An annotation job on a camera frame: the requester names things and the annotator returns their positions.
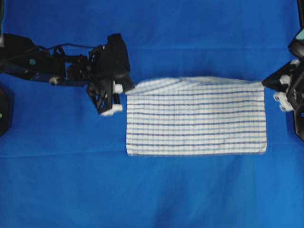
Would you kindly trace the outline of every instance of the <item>blue stripe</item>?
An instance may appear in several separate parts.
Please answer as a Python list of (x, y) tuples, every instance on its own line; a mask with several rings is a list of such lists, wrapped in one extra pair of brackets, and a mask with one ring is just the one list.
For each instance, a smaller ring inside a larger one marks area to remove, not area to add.
[(199, 134), (151, 134), (151, 133), (128, 133), (128, 135), (146, 135), (146, 136), (203, 136), (218, 134), (246, 134), (246, 133), (266, 133), (266, 131), (241, 131), (241, 132), (221, 132), (221, 133), (199, 133)]
[(203, 81), (195, 81), (195, 80), (191, 80), (192, 82), (198, 82), (199, 83), (199, 85), (202, 85), (202, 86), (218, 86), (218, 85), (245, 85), (245, 84), (252, 84), (252, 82), (250, 82), (250, 81), (244, 81), (244, 82), (236, 82), (236, 81), (234, 81), (234, 82), (231, 82), (230, 80), (229, 80), (229, 82), (228, 81), (225, 81), (224, 83), (219, 83), (218, 81), (217, 81), (217, 83), (209, 83), (209, 82), (203, 82)]
[[(233, 129), (242, 129), (242, 128), (265, 128), (265, 126), (234, 126)], [(216, 128), (202, 128), (202, 129), (195, 129), (195, 128), (182, 128), (182, 129), (153, 129), (153, 128), (136, 128), (136, 127), (127, 127), (128, 130), (135, 130), (135, 131), (208, 131), (208, 130), (227, 130), (231, 129), (231, 127), (216, 127)]]
[(160, 113), (140, 113), (140, 112), (128, 112), (127, 114), (138, 114), (138, 115), (167, 115), (167, 116), (188, 116), (188, 115), (217, 115), (217, 114), (237, 114), (237, 113), (264, 113), (264, 110), (243, 110), (234, 112), (219, 112), (219, 113), (189, 113), (189, 114), (160, 114)]
[[(261, 117), (265, 117), (265, 115), (244, 115), (241, 116), (241, 118), (261, 118)], [(229, 116), (229, 117), (219, 117), (222, 120), (230, 120), (230, 119), (239, 119), (240, 116)], [(149, 118), (149, 117), (137, 117), (137, 120), (151, 120), (151, 121), (185, 121), (185, 119), (169, 119), (169, 118), (165, 118), (165, 119), (160, 119), (160, 118)], [(214, 120), (214, 117), (202, 117), (202, 118), (192, 118), (192, 119), (187, 119), (187, 121), (201, 121), (201, 120)]]
[(133, 93), (132, 95), (137, 95), (137, 94), (141, 94), (141, 93), (146, 93), (146, 92), (149, 92), (149, 91), (153, 91), (153, 90), (156, 90), (156, 89), (161, 89), (161, 88), (164, 88), (164, 87), (167, 87), (167, 86), (171, 86), (171, 85), (174, 85), (174, 84), (177, 84), (177, 83), (180, 83), (180, 82), (181, 82), (181, 80), (178, 80), (177, 82), (165, 84), (165, 85), (160, 86), (160, 87), (157, 87), (157, 88), (152, 88), (152, 89), (148, 89), (148, 90), (144, 90), (144, 91), (140, 91), (140, 92), (135, 92), (135, 93)]
[(228, 102), (210, 102), (210, 103), (197, 103), (197, 104), (151, 104), (151, 103), (138, 103), (138, 104), (128, 104), (128, 105), (152, 105), (152, 106), (194, 106), (194, 105), (225, 105), (225, 104), (237, 104), (237, 103), (246, 103), (246, 102), (259, 102), (264, 101), (258, 100), (243, 100), (243, 101), (228, 101)]
[(149, 125), (149, 126), (202, 126), (202, 125), (222, 125), (222, 124), (242, 124), (242, 123), (265, 123), (265, 120), (247, 120), (233, 122), (217, 122), (217, 123), (127, 123), (128, 125)]
[[(203, 97), (203, 98), (190, 98), (190, 99), (166, 99), (166, 102), (175, 102), (175, 101), (197, 101), (197, 100), (223, 100), (223, 99), (238, 99), (238, 98), (259, 98), (260, 96), (230, 96), (230, 97)], [(142, 98), (141, 96), (138, 96), (137, 98), (128, 98), (128, 100), (132, 101), (139, 101), (139, 100), (145, 100), (145, 101), (160, 101), (163, 100), (163, 98)]]
[[(218, 109), (235, 109), (235, 108), (264, 108), (264, 105), (242, 105), (242, 106), (222, 106), (222, 107), (209, 107), (209, 108), (205, 108), (205, 107), (202, 107), (202, 108), (192, 108), (192, 109), (187, 109), (189, 111), (199, 111), (199, 110), (218, 110)], [(151, 110), (151, 111), (175, 111), (175, 112), (179, 112), (180, 109), (168, 109), (168, 108), (147, 108), (147, 107), (144, 107), (144, 108), (130, 108), (128, 107), (129, 110)]]
[(138, 143), (127, 143), (129, 146), (168, 146), (168, 147), (177, 147), (177, 146), (221, 146), (221, 145), (238, 145), (238, 144), (262, 144), (267, 141), (261, 142), (221, 142), (221, 143), (204, 143), (204, 144), (138, 144)]
[(233, 92), (220, 92), (220, 93), (199, 93), (199, 94), (142, 94), (141, 96), (198, 96), (198, 95), (220, 95), (220, 94), (239, 94), (239, 93), (258, 93), (263, 92), (263, 90), (255, 91), (233, 91)]
[(202, 151), (202, 150), (191, 150), (191, 151), (182, 151), (187, 152), (189, 154), (155, 154), (155, 153), (149, 153), (149, 154), (141, 154), (141, 153), (128, 153), (129, 156), (139, 156), (139, 157), (205, 157), (205, 156), (222, 156), (222, 155), (259, 155), (263, 154), (264, 152), (218, 152), (218, 153), (199, 153), (199, 154), (193, 154), (191, 152), (193, 151)]
[[(199, 139), (173, 139), (175, 142), (184, 142), (184, 141), (190, 141), (190, 142), (197, 142), (197, 141), (214, 141), (214, 140), (228, 140), (228, 139), (259, 139), (259, 138), (264, 138), (265, 136), (240, 136), (240, 137), (229, 137), (229, 138), (199, 138)], [(139, 140), (138, 138), (130, 138), (128, 137), (127, 140)], [(151, 138), (140, 138), (141, 141), (143, 140), (151, 140)], [(168, 139), (154, 139), (155, 141), (158, 142), (167, 142)]]
[(243, 85), (239, 85), (239, 86), (233, 86), (233, 87), (216, 87), (216, 88), (191, 88), (191, 89), (181, 89), (179, 91), (193, 91), (193, 90), (224, 90), (224, 89), (252, 89), (252, 86), (243, 86)]

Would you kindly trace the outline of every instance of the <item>cable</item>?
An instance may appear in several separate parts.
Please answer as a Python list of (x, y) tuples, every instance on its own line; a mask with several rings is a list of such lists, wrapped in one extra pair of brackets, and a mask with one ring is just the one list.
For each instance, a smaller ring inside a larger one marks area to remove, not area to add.
[(64, 44), (58, 44), (49, 48), (46, 48), (46, 50), (52, 50), (56, 47), (63, 47), (63, 46), (72, 46), (72, 47), (77, 47), (77, 48), (95, 48), (96, 46), (87, 46), (87, 45), (79, 45), (79, 44), (71, 44), (71, 43), (64, 43)]
[(45, 48), (43, 46), (35, 46), (29, 50), (26, 50), (25, 53), (26, 54), (22, 54), (22, 55), (19, 55), (19, 56), (14, 56), (14, 57), (11, 57), (11, 58), (8, 58), (8, 59), (5, 59), (3, 60), (3, 62), (8, 62), (8, 61), (11, 61), (11, 60), (14, 60), (14, 59), (18, 59), (18, 58), (22, 58), (22, 57), (26, 57), (26, 56), (31, 56), (31, 55), (34, 55), (34, 54), (38, 54), (40, 53), (41, 51), (35, 51), (35, 52), (30, 52), (32, 50), (35, 50), (37, 48), (40, 48), (42, 50), (45, 50), (45, 51), (49, 51), (49, 50), (52, 50), (52, 49), (55, 49), (56, 47), (62, 47), (62, 46), (72, 46), (72, 47), (80, 47), (80, 48), (95, 48), (96, 46), (86, 46), (86, 45), (78, 45), (78, 44), (71, 44), (71, 43), (64, 43), (64, 44), (59, 44), (59, 45), (55, 45), (55, 46), (52, 46), (52, 47), (49, 47), (49, 48)]

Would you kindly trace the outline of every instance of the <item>white towel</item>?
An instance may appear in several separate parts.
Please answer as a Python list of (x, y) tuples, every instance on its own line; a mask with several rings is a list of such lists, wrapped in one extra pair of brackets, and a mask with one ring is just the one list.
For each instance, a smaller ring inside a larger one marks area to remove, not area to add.
[(127, 93), (128, 155), (266, 151), (264, 87), (216, 77), (163, 78)]

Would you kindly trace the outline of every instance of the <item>checkered towel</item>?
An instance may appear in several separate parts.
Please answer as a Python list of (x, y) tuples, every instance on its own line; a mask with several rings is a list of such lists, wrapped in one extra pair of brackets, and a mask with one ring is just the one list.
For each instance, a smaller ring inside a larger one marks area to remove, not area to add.
[(216, 78), (163, 78), (127, 93), (128, 155), (266, 151), (264, 87)]

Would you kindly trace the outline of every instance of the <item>blue cloth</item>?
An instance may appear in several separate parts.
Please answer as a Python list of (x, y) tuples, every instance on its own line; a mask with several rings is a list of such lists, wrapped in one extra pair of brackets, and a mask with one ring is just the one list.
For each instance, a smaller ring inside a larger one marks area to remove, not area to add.
[[(120, 32), (135, 82), (262, 80), (292, 59), (298, 29), (296, 2), (284, 0), (9, 0), (3, 27), (46, 47)], [(126, 112), (98, 116), (85, 88), (0, 81), (15, 92), (0, 138), (2, 228), (304, 226), (304, 142), (271, 90), (264, 155), (151, 158), (126, 155)]]

